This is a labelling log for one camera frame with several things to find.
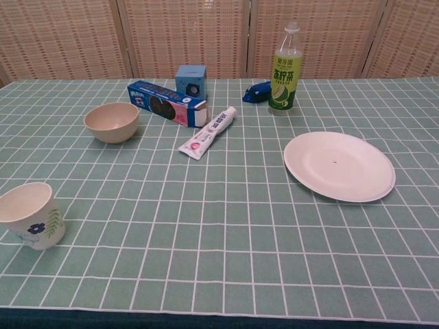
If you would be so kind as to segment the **beige plastic bowl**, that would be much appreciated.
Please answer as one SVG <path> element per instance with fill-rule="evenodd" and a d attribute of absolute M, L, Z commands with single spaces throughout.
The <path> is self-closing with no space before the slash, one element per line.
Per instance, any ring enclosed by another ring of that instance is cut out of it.
<path fill-rule="evenodd" d="M 87 113 L 84 125 L 101 142 L 122 143 L 136 132 L 139 125 L 139 109 L 131 103 L 107 103 Z"/>

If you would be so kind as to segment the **white paper plate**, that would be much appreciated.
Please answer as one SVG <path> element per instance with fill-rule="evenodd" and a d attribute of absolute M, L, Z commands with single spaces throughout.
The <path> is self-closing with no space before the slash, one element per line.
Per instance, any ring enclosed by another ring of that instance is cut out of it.
<path fill-rule="evenodd" d="M 339 132 L 301 134 L 285 146 L 288 171 L 325 197 L 345 202 L 371 202 L 386 196 L 396 173 L 383 152 L 366 141 Z"/>

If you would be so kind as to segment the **floral print paper cup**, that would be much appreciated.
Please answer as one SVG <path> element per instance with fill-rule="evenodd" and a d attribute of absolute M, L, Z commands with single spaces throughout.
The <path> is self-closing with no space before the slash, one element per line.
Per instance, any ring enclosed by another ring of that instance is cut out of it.
<path fill-rule="evenodd" d="M 52 187 L 44 182 L 22 184 L 0 196 L 0 223 L 35 250 L 53 247 L 66 233 Z"/>

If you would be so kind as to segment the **blue cookie box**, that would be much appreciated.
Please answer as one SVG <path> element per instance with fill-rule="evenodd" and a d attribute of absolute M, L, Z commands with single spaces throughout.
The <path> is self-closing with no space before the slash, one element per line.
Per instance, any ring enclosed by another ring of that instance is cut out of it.
<path fill-rule="evenodd" d="M 135 106 L 186 127 L 203 127 L 211 120 L 206 100 L 150 82 L 128 85 L 128 94 Z"/>

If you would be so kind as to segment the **small light blue box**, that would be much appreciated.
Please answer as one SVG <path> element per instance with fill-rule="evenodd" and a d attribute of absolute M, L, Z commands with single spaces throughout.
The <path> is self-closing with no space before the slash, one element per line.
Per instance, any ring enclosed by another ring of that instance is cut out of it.
<path fill-rule="evenodd" d="M 205 65 L 180 65 L 175 75 L 175 82 L 177 92 L 206 100 Z"/>

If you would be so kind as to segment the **white pink toothpaste tube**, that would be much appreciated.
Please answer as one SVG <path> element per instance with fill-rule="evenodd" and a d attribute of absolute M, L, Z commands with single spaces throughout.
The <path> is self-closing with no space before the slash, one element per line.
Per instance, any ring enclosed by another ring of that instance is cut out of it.
<path fill-rule="evenodd" d="M 201 159 L 215 137 L 233 122 L 236 115 L 236 108 L 229 106 L 206 124 L 195 136 L 180 146 L 178 150 L 195 160 Z"/>

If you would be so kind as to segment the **green checkered tablecloth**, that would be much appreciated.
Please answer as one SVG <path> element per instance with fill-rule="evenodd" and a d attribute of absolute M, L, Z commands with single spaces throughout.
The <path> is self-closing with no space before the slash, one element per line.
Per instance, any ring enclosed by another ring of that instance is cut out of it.
<path fill-rule="evenodd" d="M 439 77 L 305 80 L 289 117 L 241 100 L 250 80 L 208 83 L 238 110 L 201 160 L 193 130 L 147 112 L 105 145 L 84 127 L 127 101 L 126 80 L 24 80 L 0 89 L 0 195 L 46 182 L 66 234 L 36 251 L 0 225 L 5 328 L 439 328 Z M 350 204 L 283 164 L 310 131 L 364 139 L 396 184 Z"/>

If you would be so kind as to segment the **blue wrapped packet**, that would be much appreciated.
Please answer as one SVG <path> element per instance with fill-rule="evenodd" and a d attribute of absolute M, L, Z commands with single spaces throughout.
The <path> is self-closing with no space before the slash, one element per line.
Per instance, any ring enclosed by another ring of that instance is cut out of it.
<path fill-rule="evenodd" d="M 242 100 L 246 103 L 261 103 L 270 99 L 271 92 L 271 81 L 261 82 L 249 86 L 246 89 Z"/>

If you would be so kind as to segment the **green iced tea bottle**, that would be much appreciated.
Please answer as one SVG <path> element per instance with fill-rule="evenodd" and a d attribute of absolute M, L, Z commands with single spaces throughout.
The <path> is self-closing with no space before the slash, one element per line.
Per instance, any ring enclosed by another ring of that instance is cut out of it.
<path fill-rule="evenodd" d="M 297 22 L 290 22 L 274 52 L 268 104 L 275 116 L 287 116 L 293 107 L 302 64 L 299 31 Z"/>

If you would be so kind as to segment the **bamboo folding screen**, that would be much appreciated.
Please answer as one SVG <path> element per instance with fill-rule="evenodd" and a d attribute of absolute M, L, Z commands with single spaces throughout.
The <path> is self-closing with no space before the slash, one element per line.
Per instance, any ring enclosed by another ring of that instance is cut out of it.
<path fill-rule="evenodd" d="M 0 87 L 19 79 L 270 76 L 299 26 L 303 78 L 439 76 L 439 0 L 0 0 Z"/>

